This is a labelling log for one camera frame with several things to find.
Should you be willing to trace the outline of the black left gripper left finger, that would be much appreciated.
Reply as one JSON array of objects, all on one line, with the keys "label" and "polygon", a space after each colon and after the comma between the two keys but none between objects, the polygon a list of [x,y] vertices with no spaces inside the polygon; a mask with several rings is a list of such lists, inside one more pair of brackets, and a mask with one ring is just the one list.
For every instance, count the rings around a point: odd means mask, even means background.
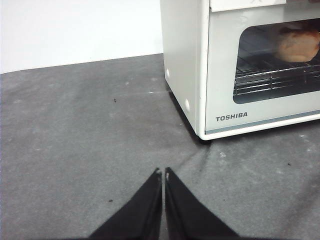
[{"label": "black left gripper left finger", "polygon": [[162,172],[149,176],[133,197],[89,238],[91,240],[157,240],[162,218]]}]

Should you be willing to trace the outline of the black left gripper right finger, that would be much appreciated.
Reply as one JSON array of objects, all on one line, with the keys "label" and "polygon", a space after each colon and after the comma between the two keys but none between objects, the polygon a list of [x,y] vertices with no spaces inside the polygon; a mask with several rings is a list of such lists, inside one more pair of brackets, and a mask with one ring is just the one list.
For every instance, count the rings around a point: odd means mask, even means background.
[{"label": "black left gripper right finger", "polygon": [[237,240],[240,237],[205,207],[170,167],[165,169],[165,212],[171,240]]}]

